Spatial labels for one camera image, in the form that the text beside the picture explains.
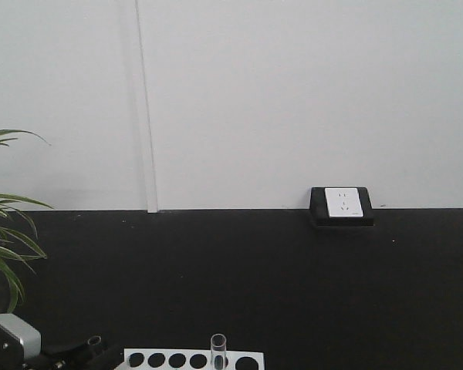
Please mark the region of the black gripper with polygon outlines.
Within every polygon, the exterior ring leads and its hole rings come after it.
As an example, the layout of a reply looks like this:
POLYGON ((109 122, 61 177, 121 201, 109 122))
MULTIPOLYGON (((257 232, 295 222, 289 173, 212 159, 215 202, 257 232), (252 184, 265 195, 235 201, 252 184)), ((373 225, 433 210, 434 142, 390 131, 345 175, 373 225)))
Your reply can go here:
POLYGON ((87 340, 71 345, 50 345, 25 360, 21 369, 115 369, 124 362, 123 349, 103 339, 103 350, 90 351, 87 340))

